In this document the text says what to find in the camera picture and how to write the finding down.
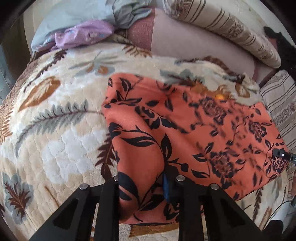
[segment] bedspread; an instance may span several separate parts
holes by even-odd
[[[81,183],[100,185],[117,174],[101,113],[115,72],[194,83],[202,87],[195,91],[219,100],[261,101],[215,64],[180,64],[132,45],[98,43],[41,56],[0,108],[0,213],[19,241],[28,240]]]

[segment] silver bolt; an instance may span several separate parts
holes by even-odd
[[[218,190],[218,189],[219,189],[219,185],[216,184],[216,183],[212,183],[212,184],[211,184],[211,188],[212,188],[213,190]]]
[[[178,176],[176,177],[176,179],[177,179],[177,181],[179,181],[179,182],[183,182],[183,181],[185,180],[185,177],[184,177],[183,175],[178,175]]]
[[[86,183],[82,183],[82,184],[80,184],[79,188],[80,188],[81,190],[85,190],[85,189],[87,189],[88,186],[89,186],[88,184],[86,184]]]

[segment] striped fabric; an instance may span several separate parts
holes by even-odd
[[[211,3],[211,0],[164,0],[163,6],[171,17],[222,35],[266,65],[280,67],[280,56],[267,38],[249,29],[234,15]]]
[[[281,70],[259,91],[290,152],[296,154],[296,84]]]

